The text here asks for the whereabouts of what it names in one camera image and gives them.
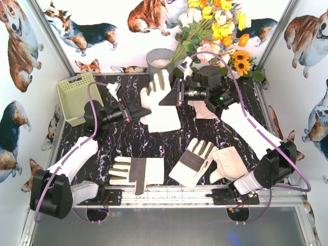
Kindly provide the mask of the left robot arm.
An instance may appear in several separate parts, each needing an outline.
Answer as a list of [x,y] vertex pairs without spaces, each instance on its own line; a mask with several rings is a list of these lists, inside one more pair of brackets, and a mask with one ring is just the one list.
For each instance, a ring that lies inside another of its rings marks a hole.
[[84,106],[84,129],[81,137],[63,158],[46,170],[38,170],[32,178],[30,209],[59,219],[65,218],[71,208],[86,200],[99,202],[104,185],[99,181],[85,180],[71,185],[72,179],[83,165],[97,153],[107,135],[106,126],[119,121],[131,122],[151,114],[151,110],[130,102],[125,97],[116,107],[104,107],[97,100]]

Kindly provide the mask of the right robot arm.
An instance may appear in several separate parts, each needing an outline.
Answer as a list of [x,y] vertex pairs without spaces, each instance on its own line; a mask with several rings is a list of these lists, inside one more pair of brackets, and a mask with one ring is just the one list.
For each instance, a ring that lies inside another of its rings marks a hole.
[[237,96],[222,88],[221,74],[215,67],[204,66],[195,75],[177,78],[159,105],[181,106],[186,101],[204,102],[207,110],[233,128],[259,159],[256,168],[248,172],[234,148],[216,150],[212,158],[217,168],[210,174],[211,183],[228,179],[235,195],[246,195],[269,189],[296,170],[295,144],[291,140],[281,140],[258,123]]

